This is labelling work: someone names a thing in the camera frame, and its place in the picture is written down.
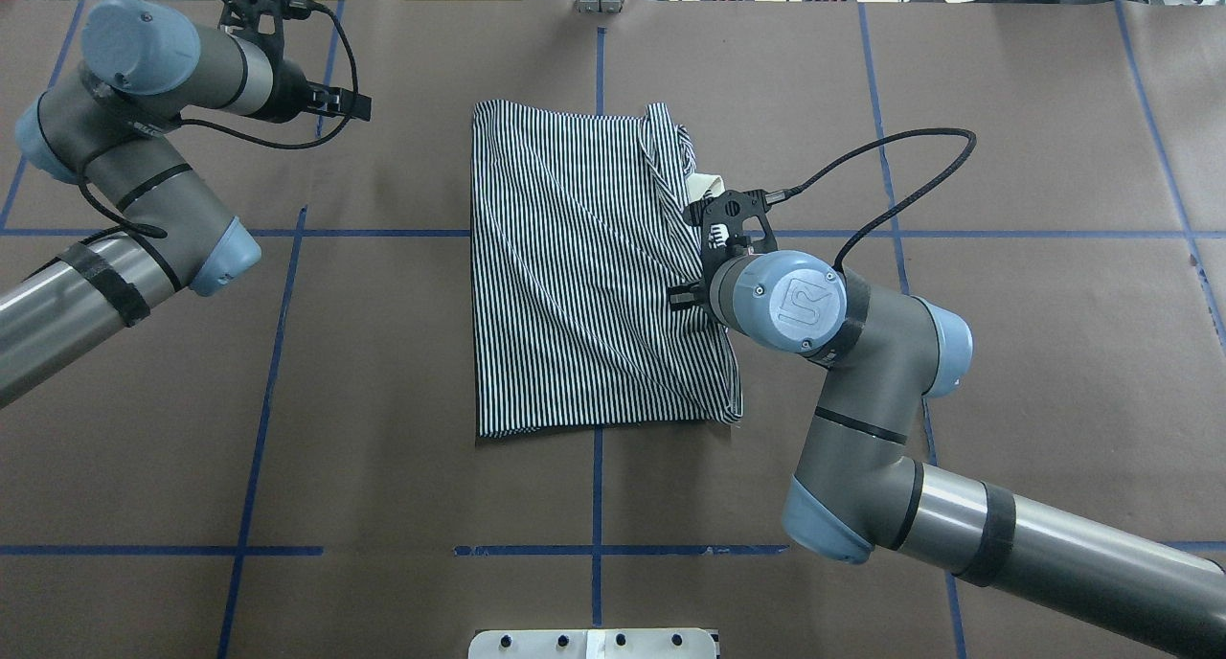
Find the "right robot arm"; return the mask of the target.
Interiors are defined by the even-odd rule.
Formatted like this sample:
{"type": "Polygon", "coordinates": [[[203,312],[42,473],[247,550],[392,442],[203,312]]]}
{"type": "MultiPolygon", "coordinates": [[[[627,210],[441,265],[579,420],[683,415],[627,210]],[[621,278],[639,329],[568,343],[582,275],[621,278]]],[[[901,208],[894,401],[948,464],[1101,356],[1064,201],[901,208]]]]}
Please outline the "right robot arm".
{"type": "Polygon", "coordinates": [[[727,191],[683,209],[700,274],[669,307],[704,311],[825,371],[783,503],[807,550],[863,563],[877,549],[1177,657],[1224,655],[1224,567],[1161,541],[959,474],[934,398],[962,383],[967,322],[904,285],[779,247],[769,209],[793,191],[727,191]]]}

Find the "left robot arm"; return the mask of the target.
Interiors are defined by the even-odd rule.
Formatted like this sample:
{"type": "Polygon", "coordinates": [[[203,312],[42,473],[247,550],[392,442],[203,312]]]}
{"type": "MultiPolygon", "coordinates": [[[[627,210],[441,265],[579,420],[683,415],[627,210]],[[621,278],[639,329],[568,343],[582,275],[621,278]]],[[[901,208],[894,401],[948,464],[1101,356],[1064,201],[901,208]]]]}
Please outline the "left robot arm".
{"type": "Polygon", "coordinates": [[[188,107],[272,124],[302,113],[369,121],[358,83],[311,81],[284,56],[284,22],[314,13],[356,62],[338,13],[314,0],[219,0],[213,28],[146,0],[102,0],[87,13],[78,69],[18,118],[13,138],[29,165],[78,189],[105,228],[2,296],[4,405],[177,292],[212,296],[261,261],[170,132],[192,125],[188,107]]]}

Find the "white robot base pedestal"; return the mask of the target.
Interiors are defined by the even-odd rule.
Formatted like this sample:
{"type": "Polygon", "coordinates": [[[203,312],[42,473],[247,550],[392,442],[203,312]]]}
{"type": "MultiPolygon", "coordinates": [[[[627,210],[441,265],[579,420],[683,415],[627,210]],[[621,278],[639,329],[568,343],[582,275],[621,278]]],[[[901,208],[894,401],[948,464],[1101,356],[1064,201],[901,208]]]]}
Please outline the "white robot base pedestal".
{"type": "Polygon", "coordinates": [[[468,658],[721,658],[717,633],[698,627],[488,630],[468,658]]]}

